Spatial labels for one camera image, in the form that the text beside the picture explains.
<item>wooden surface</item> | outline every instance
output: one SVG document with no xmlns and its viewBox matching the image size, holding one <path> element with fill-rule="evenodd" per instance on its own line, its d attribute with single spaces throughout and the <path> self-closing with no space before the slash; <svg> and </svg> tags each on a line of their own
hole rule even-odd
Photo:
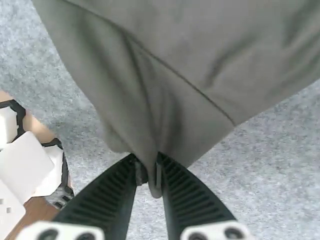
<svg viewBox="0 0 320 240">
<path fill-rule="evenodd" d="M 12 100 L 12 97 L 0 90 L 0 102 Z M 48 143 L 55 137 L 55 135 L 28 111 L 23 119 L 23 128 L 25 131 L 31 131 L 37 137 L 39 142 Z M 59 212 L 53 206 L 49 205 L 43 197 L 32 197 L 24 204 L 26 214 L 21 221 L 15 226 L 12 232 L 5 240 L 14 240 L 17 234 L 25 226 L 28 226 L 39 220 L 49 221 Z"/>
</svg>

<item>screw hole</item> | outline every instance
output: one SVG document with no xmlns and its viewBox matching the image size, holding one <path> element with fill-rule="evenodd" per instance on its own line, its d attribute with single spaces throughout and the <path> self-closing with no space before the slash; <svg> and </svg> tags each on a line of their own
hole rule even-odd
<svg viewBox="0 0 320 240">
<path fill-rule="evenodd" d="M 196 232 L 196 233 L 191 234 L 189 236 L 188 240 L 208 240 L 208 238 L 205 235 L 203 235 L 199 232 Z"/>
<path fill-rule="evenodd" d="M 95 240 L 96 237 L 91 233 L 83 233 L 76 240 Z"/>
<path fill-rule="evenodd" d="M 244 235 L 240 230 L 232 227 L 225 230 L 224 234 L 227 239 L 243 239 L 244 238 Z"/>
<path fill-rule="evenodd" d="M 49 229 L 40 234 L 37 240 L 55 240 L 57 239 L 58 231 L 55 229 Z"/>
</svg>

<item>gray carpet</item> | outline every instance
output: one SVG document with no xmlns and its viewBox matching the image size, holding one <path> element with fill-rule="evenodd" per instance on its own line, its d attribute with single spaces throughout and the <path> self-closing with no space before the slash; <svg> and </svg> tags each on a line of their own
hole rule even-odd
<svg viewBox="0 0 320 240">
<path fill-rule="evenodd" d="M 30 0 L 0 0 L 0 89 L 62 140 L 78 193 L 123 155 L 60 61 Z M 192 167 L 258 239 L 320 238 L 320 81 L 242 124 Z M 128 240 L 167 239 L 163 203 L 137 191 Z"/>
</svg>

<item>gray cloth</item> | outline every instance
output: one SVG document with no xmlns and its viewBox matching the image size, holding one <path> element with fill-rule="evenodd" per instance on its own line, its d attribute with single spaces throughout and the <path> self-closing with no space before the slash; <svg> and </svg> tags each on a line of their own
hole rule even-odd
<svg viewBox="0 0 320 240">
<path fill-rule="evenodd" d="M 188 167 L 320 78 L 318 0 L 33 0 L 106 141 Z"/>
</svg>

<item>white object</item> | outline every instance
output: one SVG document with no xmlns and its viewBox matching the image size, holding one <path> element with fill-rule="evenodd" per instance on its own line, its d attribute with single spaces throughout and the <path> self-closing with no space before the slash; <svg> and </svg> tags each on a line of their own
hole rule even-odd
<svg viewBox="0 0 320 240">
<path fill-rule="evenodd" d="M 54 169 L 42 181 L 41 185 L 36 188 L 33 197 L 50 196 L 61 184 L 64 151 L 57 145 L 47 146 L 44 150 L 53 162 Z"/>
<path fill-rule="evenodd" d="M 196 236 L 204 236 L 207 240 L 255 240 L 248 228 L 238 221 L 223 221 L 217 223 L 204 224 L 199 226 L 190 226 L 184 229 L 180 236 L 180 240 L 202 239 Z"/>
<path fill-rule="evenodd" d="M 36 188 L 54 166 L 42 145 L 30 131 L 0 151 L 0 179 L 21 204 L 35 194 Z"/>
<path fill-rule="evenodd" d="M 76 240 L 82 234 L 91 234 L 94 240 L 105 240 L 104 232 L 98 227 L 46 221 L 38 221 L 23 229 L 16 240 L 37 240 L 39 236 L 46 233 L 52 233 L 56 237 L 44 239 Z"/>
<path fill-rule="evenodd" d="M 11 107 L 0 108 L 0 150 L 18 135 L 17 113 Z"/>
<path fill-rule="evenodd" d="M 25 214 L 25 207 L 0 179 L 0 240 L 7 237 Z"/>
</svg>

